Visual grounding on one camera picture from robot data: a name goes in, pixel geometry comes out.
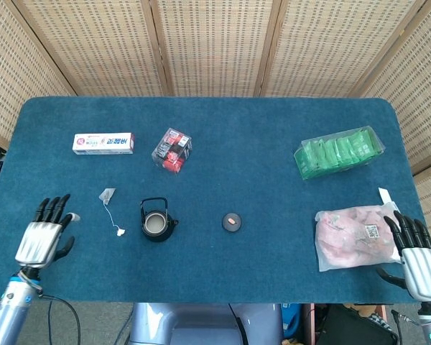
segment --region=table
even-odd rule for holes
[[[386,146],[370,165],[303,181],[293,152],[303,139],[371,125]],[[151,153],[173,127],[193,138],[179,175]],[[133,155],[75,155],[75,133],[133,132]],[[399,125],[384,100],[350,98],[44,97],[22,107],[0,176],[0,294],[45,197],[71,193],[81,216],[61,242],[72,252],[41,273],[45,292],[70,300],[194,303],[399,303],[408,293],[374,267],[318,272],[316,212],[380,204],[422,219]],[[126,229],[117,237],[98,199]],[[180,221],[165,242],[141,232],[140,200],[165,196]],[[235,234],[222,229],[241,215]],[[401,274],[400,266],[388,264]]]

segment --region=qr code label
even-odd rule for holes
[[[370,239],[378,239],[380,237],[379,228],[376,225],[366,225],[366,231]]]

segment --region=floor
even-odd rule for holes
[[[72,302],[77,310],[81,324],[81,344],[113,344],[131,312],[131,303]],[[27,321],[19,336],[18,345],[48,344],[47,311],[49,302],[38,300],[29,311]],[[417,315],[419,304],[393,305],[395,310],[410,317]],[[388,321],[397,332],[391,316],[391,306],[386,307]],[[53,303],[51,312],[52,343],[76,344],[77,328],[72,314],[65,305]],[[404,345],[425,344],[422,330],[410,323],[401,321]],[[129,333],[124,332],[118,344],[123,345]]]

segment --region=white label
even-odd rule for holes
[[[380,237],[379,229],[376,225],[366,225],[366,231],[370,239],[378,239]]]
[[[184,137],[182,137],[182,139],[179,141],[179,146],[184,147],[184,146],[185,146],[185,144],[187,144],[187,142],[188,142],[188,137],[184,136]]]

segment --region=teal felt surface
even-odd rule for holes
[[[303,181],[293,152],[304,139],[370,125],[386,146],[370,165]],[[179,175],[152,150],[173,127],[193,138]],[[75,133],[133,132],[132,155],[75,155]],[[399,125],[381,99],[33,98],[23,106],[0,175],[0,294],[14,255],[45,197],[72,195],[63,243],[72,252],[41,273],[46,293],[71,300],[161,302],[411,301],[374,267],[318,272],[314,217],[380,204],[387,188],[403,213],[422,219]],[[102,202],[126,229],[117,237]],[[165,196],[178,219],[165,242],[140,229],[141,199]],[[223,216],[243,226],[228,233]],[[400,266],[388,264],[390,273]]]

